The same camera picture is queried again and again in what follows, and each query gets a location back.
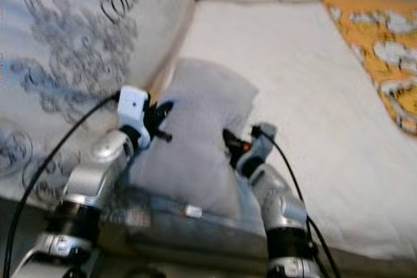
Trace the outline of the grey pillow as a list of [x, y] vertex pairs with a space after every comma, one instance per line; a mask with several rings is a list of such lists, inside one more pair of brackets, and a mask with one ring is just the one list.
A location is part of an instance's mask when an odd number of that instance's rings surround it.
[[162, 130], [170, 141], [154, 139], [129, 170], [129, 186], [200, 207], [212, 215], [242, 215], [223, 131], [240, 135], [253, 111], [259, 88], [221, 64], [177, 61], [161, 102], [173, 107]]

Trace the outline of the yellow cartoon print blanket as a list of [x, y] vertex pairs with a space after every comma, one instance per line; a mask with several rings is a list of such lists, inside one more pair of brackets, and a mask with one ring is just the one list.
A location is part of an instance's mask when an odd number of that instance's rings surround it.
[[388, 116], [417, 136], [417, 1], [322, 1]]

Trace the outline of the white quilted mattress pad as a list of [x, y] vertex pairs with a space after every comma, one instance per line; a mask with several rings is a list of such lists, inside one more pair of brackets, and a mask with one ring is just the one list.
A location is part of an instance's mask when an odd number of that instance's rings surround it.
[[300, 182], [328, 245], [417, 262], [417, 138], [394, 126], [321, 4], [200, 0], [179, 57], [258, 88], [248, 124], [277, 127], [293, 171], [277, 153], [269, 161]]

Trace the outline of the grey quilted mattress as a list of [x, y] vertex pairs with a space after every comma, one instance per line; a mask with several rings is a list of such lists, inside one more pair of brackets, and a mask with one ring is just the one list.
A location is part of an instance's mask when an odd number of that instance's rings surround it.
[[187, 204], [159, 195], [124, 189], [105, 206], [106, 230], [114, 245], [134, 251], [217, 255], [230, 259], [265, 259], [267, 240], [252, 215], [227, 219], [205, 212], [186, 214]]

